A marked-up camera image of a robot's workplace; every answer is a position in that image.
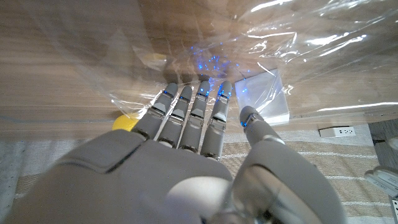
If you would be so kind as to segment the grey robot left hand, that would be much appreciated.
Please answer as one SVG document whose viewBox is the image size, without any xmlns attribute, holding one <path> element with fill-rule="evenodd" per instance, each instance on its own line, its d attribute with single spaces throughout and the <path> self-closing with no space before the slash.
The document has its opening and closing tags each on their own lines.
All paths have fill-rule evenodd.
<svg viewBox="0 0 398 224">
<path fill-rule="evenodd" d="M 397 169 L 377 166 L 373 170 L 366 171 L 364 178 L 392 198 L 397 198 Z"/>
</svg>

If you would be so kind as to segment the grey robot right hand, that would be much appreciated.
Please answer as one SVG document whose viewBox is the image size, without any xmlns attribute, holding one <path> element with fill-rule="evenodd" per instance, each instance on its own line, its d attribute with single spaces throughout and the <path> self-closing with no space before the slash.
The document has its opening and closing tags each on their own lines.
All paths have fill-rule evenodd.
<svg viewBox="0 0 398 224">
<path fill-rule="evenodd" d="M 346 223 L 315 165 L 251 106 L 251 147 L 236 175 L 220 162 L 230 82 L 202 131 L 209 83 L 167 85 L 130 131 L 110 131 L 61 157 L 12 207 L 6 223 Z"/>
</svg>

